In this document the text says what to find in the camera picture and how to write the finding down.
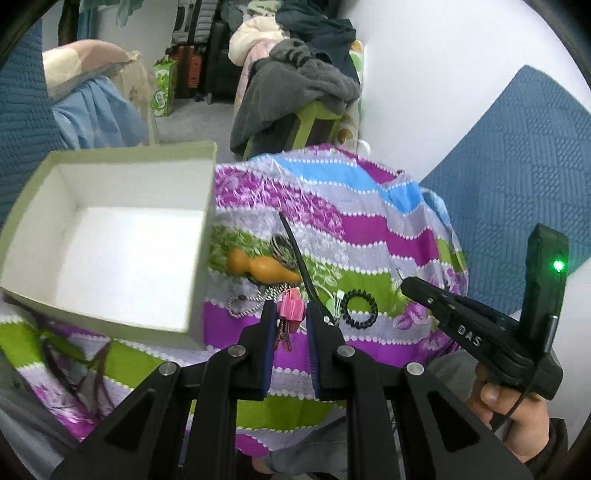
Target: black spiral hair tie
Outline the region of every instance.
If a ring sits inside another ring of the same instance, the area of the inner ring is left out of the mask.
[[[364,322],[357,322],[351,318],[347,305],[349,304],[349,300],[354,297],[362,298],[369,304],[369,318]],[[365,290],[351,290],[345,294],[343,300],[340,302],[340,314],[347,325],[357,328],[358,330],[366,329],[371,327],[378,319],[378,303],[375,301],[375,298]]]

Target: pink blanket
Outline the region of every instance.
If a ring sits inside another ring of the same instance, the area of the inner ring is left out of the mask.
[[[248,86],[248,76],[251,72],[251,66],[257,60],[265,59],[269,56],[269,52],[272,48],[277,45],[276,40],[270,40],[269,38],[262,39],[254,47],[251,48],[250,52],[246,56],[244,66],[242,68],[242,74],[240,75],[240,81],[238,82],[238,88],[236,90],[236,98],[234,99],[234,114],[240,108],[246,87]]]

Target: orange gourd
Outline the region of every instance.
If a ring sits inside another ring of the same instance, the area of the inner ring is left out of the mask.
[[[250,258],[244,250],[235,248],[228,255],[226,270],[229,274],[250,273],[255,280],[266,285],[275,283],[299,283],[301,277],[296,272],[287,270],[273,257]]]

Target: floral bedsheet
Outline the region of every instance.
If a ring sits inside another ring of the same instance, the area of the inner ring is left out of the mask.
[[[455,293],[467,291],[466,264],[443,201],[421,189],[407,173],[329,145],[262,155],[217,166],[216,207],[204,305],[207,348],[180,351],[113,339],[104,383],[114,405],[162,361],[180,365],[206,361],[236,343],[244,326],[258,321],[260,311],[234,319],[226,310],[230,296],[256,293],[245,278],[225,273],[226,256],[234,247],[251,256],[268,254],[271,235],[284,233],[278,210],[292,226],[323,301],[329,293],[353,289],[375,298],[379,315],[370,328],[356,330],[340,322],[348,344],[398,366],[425,362],[457,348],[437,329],[429,311],[400,292],[398,271]],[[349,308],[356,320],[368,317],[361,299],[353,299]],[[109,340],[70,326],[54,328],[87,358]],[[72,397],[41,361],[41,335],[22,311],[6,305],[0,310],[0,346],[7,358],[47,408],[82,440],[97,423],[80,401],[92,396],[92,382],[83,386],[79,398]],[[314,397],[306,334],[290,338],[293,351],[275,352],[268,398],[261,403],[239,402],[236,445],[249,455],[294,445],[344,415],[341,406]],[[76,362],[64,361],[61,367],[74,375]],[[103,415],[112,408],[101,396],[98,407]]]

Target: open white box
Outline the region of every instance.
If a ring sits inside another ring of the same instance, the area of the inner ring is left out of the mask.
[[[0,287],[112,338],[202,345],[216,146],[52,152],[0,236]]]

